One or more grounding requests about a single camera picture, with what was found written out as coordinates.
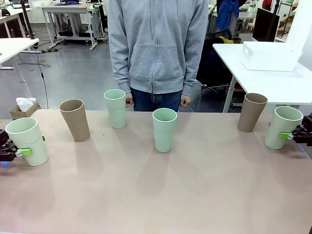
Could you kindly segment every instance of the blue jeans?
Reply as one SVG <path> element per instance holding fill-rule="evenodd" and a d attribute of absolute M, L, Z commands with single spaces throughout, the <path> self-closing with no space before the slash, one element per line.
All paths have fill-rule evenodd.
<path fill-rule="evenodd" d="M 153 112 L 159 108 L 169 108 L 178 112 L 181 102 L 181 93 L 150 94 L 131 88 L 135 111 Z"/>

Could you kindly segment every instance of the hoodie pocket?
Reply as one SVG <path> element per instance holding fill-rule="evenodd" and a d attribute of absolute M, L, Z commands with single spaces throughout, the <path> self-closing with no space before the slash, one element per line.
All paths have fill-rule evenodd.
<path fill-rule="evenodd" d="M 155 67 L 156 46 L 135 44 L 130 58 L 130 78 L 152 80 Z"/>
<path fill-rule="evenodd" d="M 166 82 L 184 79 L 182 66 L 179 63 L 176 46 L 158 46 L 155 81 Z"/>

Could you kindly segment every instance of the gray hoodie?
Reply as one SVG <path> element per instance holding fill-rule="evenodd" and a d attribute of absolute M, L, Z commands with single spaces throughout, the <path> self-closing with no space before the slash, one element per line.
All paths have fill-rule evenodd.
<path fill-rule="evenodd" d="M 109 0 L 109 43 L 120 89 L 183 90 L 189 96 L 207 24 L 207 0 Z"/>

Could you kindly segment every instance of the cup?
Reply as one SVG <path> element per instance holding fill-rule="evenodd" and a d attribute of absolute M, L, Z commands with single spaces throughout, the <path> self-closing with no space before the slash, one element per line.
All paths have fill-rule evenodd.
<path fill-rule="evenodd" d="M 39 166 L 48 160 L 49 156 L 35 118 L 14 120 L 5 127 L 5 131 L 19 150 L 31 150 L 30 155 L 24 156 L 30 166 Z"/>
<path fill-rule="evenodd" d="M 177 113 L 168 108 L 160 108 L 153 112 L 155 148 L 165 153 L 171 150 L 176 125 Z"/>
<path fill-rule="evenodd" d="M 281 139 L 281 133 L 291 133 L 301 123 L 302 119 L 303 114 L 293 107 L 277 107 L 265 137 L 265 145 L 274 150 L 283 148 L 287 139 Z"/>
<path fill-rule="evenodd" d="M 90 137 L 86 111 L 82 100 L 72 99 L 59 106 L 66 124 L 75 141 L 85 141 Z"/>
<path fill-rule="evenodd" d="M 106 105 L 112 128 L 126 126 L 126 93 L 120 89 L 105 92 Z"/>
<path fill-rule="evenodd" d="M 261 94 L 246 94 L 240 113 L 238 129 L 245 133 L 253 131 L 268 99 Z"/>

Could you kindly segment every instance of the person's left hand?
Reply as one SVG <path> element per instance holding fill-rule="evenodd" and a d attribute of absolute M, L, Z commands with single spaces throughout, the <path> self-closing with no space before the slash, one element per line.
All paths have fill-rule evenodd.
<path fill-rule="evenodd" d="M 191 101 L 191 96 L 186 96 L 182 94 L 180 106 L 183 108 L 187 108 L 191 104 Z"/>

